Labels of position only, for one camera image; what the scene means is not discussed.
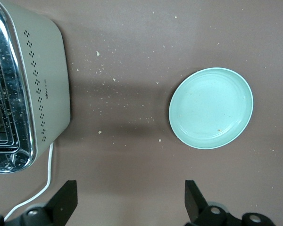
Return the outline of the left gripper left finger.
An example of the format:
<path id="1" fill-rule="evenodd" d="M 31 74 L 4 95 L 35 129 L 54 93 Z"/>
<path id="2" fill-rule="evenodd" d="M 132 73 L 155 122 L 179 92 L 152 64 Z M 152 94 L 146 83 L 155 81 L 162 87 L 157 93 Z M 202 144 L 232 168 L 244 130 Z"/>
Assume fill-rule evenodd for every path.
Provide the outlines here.
<path id="1" fill-rule="evenodd" d="M 77 182 L 68 180 L 44 206 L 30 207 L 11 221 L 0 215 L 0 226 L 64 226 L 77 204 Z"/>

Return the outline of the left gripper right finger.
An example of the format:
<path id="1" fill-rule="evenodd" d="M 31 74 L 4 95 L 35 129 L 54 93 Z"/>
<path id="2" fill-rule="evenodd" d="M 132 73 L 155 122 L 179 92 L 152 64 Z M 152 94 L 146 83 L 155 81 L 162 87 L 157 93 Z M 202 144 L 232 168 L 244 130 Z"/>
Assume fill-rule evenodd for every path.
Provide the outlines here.
<path id="1" fill-rule="evenodd" d="M 273 221 L 265 215 L 248 212 L 241 219 L 223 208 L 209 205 L 193 180 L 185 181 L 184 204 L 190 222 L 187 226 L 272 226 Z"/>

